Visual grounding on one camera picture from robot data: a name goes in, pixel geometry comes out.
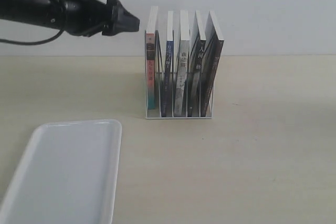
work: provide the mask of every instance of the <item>beige table surface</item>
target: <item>beige table surface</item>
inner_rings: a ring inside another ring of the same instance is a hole
[[[143,66],[0,58],[0,200],[34,128],[113,118],[113,224],[336,223],[336,57],[222,58],[212,120],[143,119]]]

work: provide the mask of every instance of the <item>white wall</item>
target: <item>white wall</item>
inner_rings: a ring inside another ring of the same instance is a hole
[[[141,32],[115,37],[63,35],[44,46],[0,44],[1,55],[125,55],[143,53],[143,30],[151,5],[172,9],[214,9],[226,38],[225,55],[336,54],[336,0],[120,0],[141,20]],[[54,30],[0,22],[0,36],[37,40]]]

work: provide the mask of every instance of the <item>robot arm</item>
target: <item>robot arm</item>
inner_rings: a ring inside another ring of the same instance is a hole
[[[58,36],[63,31],[74,36],[114,36],[139,31],[140,25],[118,0],[106,4],[98,0],[0,0],[0,19],[58,29]]]

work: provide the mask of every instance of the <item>plastic tray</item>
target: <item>plastic tray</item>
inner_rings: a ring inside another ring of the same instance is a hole
[[[33,133],[0,209],[0,224],[111,224],[121,124],[52,123]]]

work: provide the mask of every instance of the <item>black cable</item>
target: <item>black cable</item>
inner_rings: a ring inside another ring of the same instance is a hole
[[[57,5],[60,5],[60,7],[62,9],[62,14],[64,15],[63,22],[62,22],[62,27],[57,34],[55,34],[54,36],[52,36],[51,38],[48,38],[48,39],[44,39],[44,40],[40,40],[40,41],[32,41],[32,42],[16,41],[16,40],[9,40],[9,39],[1,39],[0,38],[0,43],[6,43],[6,44],[11,44],[11,45],[17,45],[17,46],[37,46],[37,45],[46,44],[46,43],[49,43],[49,42],[52,42],[52,41],[58,39],[65,31],[65,24],[66,24],[66,21],[67,21],[67,15],[66,15],[66,8],[65,8],[64,4],[62,4],[61,2],[59,2],[57,0],[53,0],[53,2],[55,2]]]

